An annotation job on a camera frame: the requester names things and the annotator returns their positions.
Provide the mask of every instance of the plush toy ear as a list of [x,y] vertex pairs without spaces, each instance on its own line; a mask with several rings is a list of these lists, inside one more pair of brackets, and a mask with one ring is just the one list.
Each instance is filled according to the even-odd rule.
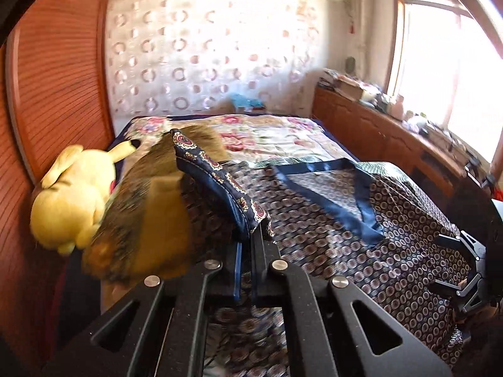
[[56,161],[47,174],[42,178],[42,181],[40,182],[42,188],[48,189],[52,186],[61,173],[74,163],[77,156],[82,153],[82,150],[84,150],[84,146],[81,145],[71,145],[64,149],[56,158]]
[[128,140],[127,142],[119,143],[108,152],[108,155],[112,159],[113,163],[117,163],[118,161],[126,158],[139,147],[135,146],[136,143],[132,142],[132,140]]

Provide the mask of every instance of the window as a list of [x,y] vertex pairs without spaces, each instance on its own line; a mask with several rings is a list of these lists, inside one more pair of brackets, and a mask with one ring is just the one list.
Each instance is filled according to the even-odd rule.
[[503,127],[503,60],[454,0],[398,0],[388,94],[491,162]]

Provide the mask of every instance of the floral bedspread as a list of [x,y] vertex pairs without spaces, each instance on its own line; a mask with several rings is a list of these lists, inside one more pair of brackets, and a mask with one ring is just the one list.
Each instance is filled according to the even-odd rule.
[[229,152],[229,159],[235,163],[257,163],[272,158],[314,158],[310,161],[342,157],[352,159],[310,119],[241,114],[178,121],[169,117],[141,117],[132,122],[125,134],[126,139],[139,139],[141,146],[125,160],[122,174],[147,154],[163,133],[193,124],[204,124],[218,131]]

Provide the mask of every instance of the bed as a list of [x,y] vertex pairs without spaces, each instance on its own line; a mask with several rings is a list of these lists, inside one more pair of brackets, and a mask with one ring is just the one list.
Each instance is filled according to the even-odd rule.
[[[421,211],[427,211],[424,213],[425,222],[427,218],[429,219],[426,224],[434,221],[438,223],[435,225],[443,228],[443,233],[446,229],[446,231],[456,234],[457,229],[447,221],[429,198],[401,170],[389,163],[359,163],[344,146],[325,131],[320,122],[311,119],[273,115],[137,117],[131,120],[111,145],[113,147],[125,139],[139,139],[141,142],[137,152],[123,162],[117,163],[117,177],[126,174],[131,166],[160,139],[164,132],[194,123],[212,126],[220,133],[229,158],[234,165],[231,168],[233,170],[230,171],[236,174],[236,179],[239,177],[244,180],[240,176],[240,171],[256,174],[256,172],[266,171],[274,165],[291,167],[302,163],[332,163],[331,161],[334,160],[345,160],[351,166],[364,171],[367,176],[372,177],[372,180],[382,183],[382,186],[388,189],[388,194],[394,191],[397,197],[413,199],[415,202],[413,206],[417,210],[417,214],[421,215]],[[347,175],[344,172],[341,174],[338,176],[338,180],[352,183],[352,177],[344,178]],[[265,180],[262,181],[261,186],[268,185],[267,178],[257,179]],[[247,187],[245,182],[240,181],[241,183],[247,191],[260,197],[260,191]],[[264,198],[259,201],[265,202],[266,205],[268,203],[268,200]],[[280,210],[275,210],[272,204],[268,206],[273,220],[276,219],[276,225],[278,225],[280,219],[283,219]],[[351,208],[350,203],[345,203],[345,206],[346,209]],[[412,212],[409,214],[414,214],[414,208],[411,208]],[[421,228],[424,229],[425,223],[421,221],[421,225]],[[409,239],[407,233],[406,241],[398,240],[403,237],[404,232],[401,228],[397,221],[394,231],[398,238],[372,248],[363,241],[359,244],[358,242],[349,242],[349,239],[346,241],[340,236],[334,236],[334,242],[340,243],[338,249],[334,249],[329,248],[326,242],[319,238],[315,243],[309,244],[309,240],[304,237],[298,244],[304,250],[309,250],[309,257],[306,257],[306,254],[298,249],[296,243],[291,241],[285,231],[280,232],[279,245],[282,253],[285,253],[285,259],[302,263],[303,268],[316,276],[329,277],[335,272],[344,272],[404,327],[452,366],[461,354],[461,332],[453,321],[452,310],[448,308],[448,304],[442,299],[431,296],[426,285],[433,279],[433,276],[440,273],[447,274],[444,279],[461,281],[468,267],[459,254],[456,255],[448,250],[440,251],[432,246],[431,242],[428,244],[426,231],[424,231],[425,242],[414,239],[414,236]],[[428,234],[428,237],[429,240],[432,239],[432,235]],[[52,320],[52,324],[57,324],[58,347],[65,345],[72,336],[79,333],[98,317],[101,311],[109,308],[120,297],[120,291],[114,295],[113,285],[100,284],[99,281],[81,273],[80,253],[77,251],[70,257],[59,285],[60,292],[55,300]],[[265,373],[275,377],[284,375],[287,372],[287,364],[285,363],[286,345],[281,313],[278,310],[261,312],[258,309],[251,314],[254,324],[257,322],[266,324],[269,330],[268,336],[274,339],[276,349],[273,352],[267,352],[266,357],[264,357],[265,352],[260,349],[260,339],[247,341],[247,343],[231,342],[229,339],[224,342],[223,336],[226,334],[224,330],[228,324],[229,313],[219,312],[212,318],[212,327],[210,327],[208,334],[209,340],[212,340],[213,343],[210,341],[207,346],[207,356],[211,358],[211,362],[207,364],[205,369],[206,375],[242,376],[245,364],[245,369],[252,375],[264,375]],[[245,325],[247,320],[242,319],[241,321]],[[225,344],[236,345],[238,343],[242,344],[238,351],[222,354],[225,353],[223,347]]]

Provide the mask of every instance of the yellow cloth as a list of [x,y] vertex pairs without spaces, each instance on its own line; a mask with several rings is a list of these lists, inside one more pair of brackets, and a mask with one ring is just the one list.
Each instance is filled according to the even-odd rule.
[[[227,159],[220,135],[189,126],[181,132],[213,160]],[[180,276],[194,263],[197,241],[180,190],[173,140],[165,134],[126,174],[112,196],[83,267],[100,279],[130,281],[150,274]]]

